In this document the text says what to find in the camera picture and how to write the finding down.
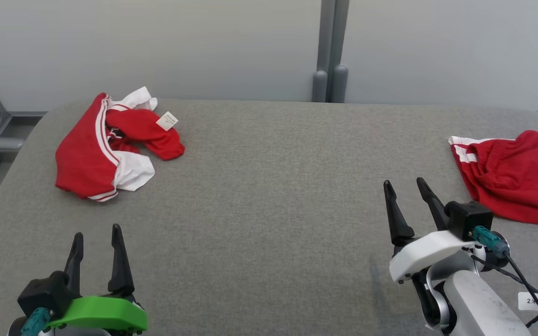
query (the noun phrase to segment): label sticker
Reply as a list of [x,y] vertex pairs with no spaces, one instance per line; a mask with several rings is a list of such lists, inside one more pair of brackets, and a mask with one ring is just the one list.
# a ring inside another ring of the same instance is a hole
[[534,310],[538,311],[538,304],[532,298],[529,292],[519,292],[518,293],[518,309],[519,310]]
[[518,309],[538,311],[538,304],[535,302],[529,292],[519,292]]
[[161,126],[161,128],[166,131],[169,131],[169,128],[172,128],[176,123],[176,117],[174,117],[169,111],[165,112],[165,114],[162,115],[156,122],[157,125]]

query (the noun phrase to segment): black cable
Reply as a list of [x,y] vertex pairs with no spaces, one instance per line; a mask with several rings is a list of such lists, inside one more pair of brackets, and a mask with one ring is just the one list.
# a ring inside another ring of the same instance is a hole
[[538,305],[538,297],[534,294],[534,292],[532,291],[531,289],[531,285],[527,285],[528,282],[527,280],[524,278],[524,275],[522,272],[520,272],[520,269],[518,268],[518,266],[516,265],[516,263],[514,262],[514,260],[512,259],[512,257],[510,257],[510,253],[508,252],[504,252],[503,253],[504,256],[506,256],[506,258],[508,258],[508,261],[510,262],[510,265],[512,265],[512,268],[516,271],[516,273],[518,274],[518,276],[520,277],[520,280],[523,281],[523,284],[525,285],[525,287],[527,288],[527,290],[529,291],[530,295],[532,296],[532,299],[534,300],[534,302]]
[[[512,278],[512,280],[516,281],[517,283],[520,283],[521,285],[525,285],[523,283],[523,281],[515,276],[514,274],[504,270],[503,268],[499,267],[499,266],[495,266],[494,264],[491,264],[490,262],[486,262],[484,260],[482,260],[481,258],[477,257],[476,255],[472,254],[470,255],[470,257],[478,262],[480,262],[481,264],[487,266],[488,268],[491,268],[492,270],[496,270],[500,273],[502,273],[504,276],[509,276]],[[527,283],[525,286],[528,286],[532,289],[533,292],[537,293],[538,294],[538,289],[536,289],[535,287],[533,287],[532,285],[530,285],[529,283]],[[525,325],[527,328],[530,328],[531,325],[533,325],[534,323],[536,323],[536,321],[538,321],[538,315],[536,315],[531,321],[528,321]]]
[[519,277],[517,277],[517,276],[515,276],[514,274],[512,274],[512,273],[510,273],[510,272],[508,272],[508,271],[506,271],[506,270],[504,270],[503,268],[501,268],[501,267],[499,267],[499,266],[495,266],[494,264],[491,264],[491,263],[489,263],[489,262],[486,262],[486,261],[482,260],[481,258],[477,257],[476,255],[470,255],[470,257],[472,257],[472,259],[474,259],[474,260],[480,262],[481,264],[483,264],[483,265],[485,265],[485,266],[491,268],[492,270],[496,270],[496,271],[502,273],[504,276],[509,276],[509,277],[511,277],[512,280],[516,281],[517,283],[519,283],[519,284],[521,284],[521,285],[529,286],[529,287],[532,289],[533,292],[535,292],[535,293],[538,294],[538,289],[536,289],[535,287],[533,287],[533,286],[532,286],[531,284],[529,284],[529,283],[527,283],[527,284],[523,283],[523,281],[522,281]]

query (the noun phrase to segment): white trim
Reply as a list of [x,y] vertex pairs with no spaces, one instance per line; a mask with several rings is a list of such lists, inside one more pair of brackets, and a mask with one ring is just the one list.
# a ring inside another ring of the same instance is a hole
[[115,104],[121,104],[124,105],[127,108],[135,108],[137,105],[144,104],[152,99],[151,94],[149,93],[149,90],[146,86],[141,87],[140,89],[134,91],[133,93],[130,93],[127,95],[124,99],[114,102],[111,101],[111,106],[114,106]]
[[450,138],[448,139],[448,142],[450,143],[450,145],[472,145],[474,143],[483,143],[489,140],[515,141],[515,139],[504,139],[504,138],[487,138],[487,139],[476,140],[476,139],[471,139],[471,138],[461,138],[460,136],[450,136]]
[[117,166],[120,162],[117,158],[115,158],[112,154],[111,147],[109,146],[109,142],[107,142],[107,134],[105,134],[105,116],[107,112],[107,101],[109,100],[109,96],[104,98],[101,102],[101,110],[99,110],[99,114],[97,115],[97,119],[95,121],[95,137],[97,138],[97,143],[99,145],[99,148],[103,152],[103,155],[115,166]]
[[151,104],[151,111],[155,111],[158,101],[155,97],[153,97],[151,100],[149,100],[149,104]]
[[100,200],[94,200],[94,201],[96,201],[96,202],[105,202],[105,201],[111,200],[111,198],[114,198],[117,195],[118,195],[118,192],[116,191],[113,195],[107,196],[105,198],[101,198]]
[[124,138],[123,136],[118,136],[118,134],[115,133],[115,131],[119,131],[119,130],[120,129],[117,128],[117,127],[111,127],[111,130],[109,130],[109,133],[107,133],[107,142],[109,142],[109,140],[111,140],[111,138],[123,139]]
[[117,189],[136,191],[155,176],[148,156],[126,151],[113,151],[113,154],[120,160],[113,179]]
[[109,109],[114,109],[114,110],[116,110],[116,111],[125,111],[125,110],[127,110],[127,108],[126,108],[125,106],[116,105],[116,104],[111,105],[111,106],[109,107]]
[[95,196],[88,196],[88,198],[91,199],[91,200],[96,201],[96,200],[99,200],[100,198],[113,195],[114,193],[117,193],[117,189],[115,189],[115,185],[113,186],[113,190],[109,191],[108,193],[103,193],[103,194],[99,194],[99,195],[95,195]]
[[477,162],[476,155],[473,153],[466,153],[467,152],[466,148],[462,148],[460,146],[454,146],[454,148],[460,162],[465,162],[465,163]]

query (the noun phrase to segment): red clothing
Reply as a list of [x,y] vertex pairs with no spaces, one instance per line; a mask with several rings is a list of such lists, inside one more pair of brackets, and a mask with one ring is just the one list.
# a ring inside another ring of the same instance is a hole
[[184,146],[174,128],[164,130],[156,124],[159,116],[148,109],[109,110],[107,125],[119,128],[125,136],[113,138],[111,147],[118,151],[138,153],[130,141],[144,142],[147,148],[163,160],[175,159],[184,154]]
[[107,104],[109,96],[99,94],[55,152],[55,186],[99,202],[118,194],[114,179],[120,160],[106,139]]
[[452,136],[450,145],[474,200],[500,217],[538,224],[538,132],[516,140]]

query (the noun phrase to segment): white wall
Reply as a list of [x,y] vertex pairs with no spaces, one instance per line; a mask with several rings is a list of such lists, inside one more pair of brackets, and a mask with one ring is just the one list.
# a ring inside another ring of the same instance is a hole
[[538,110],[538,0],[351,0],[346,102]]
[[0,0],[0,99],[310,101],[319,0]]

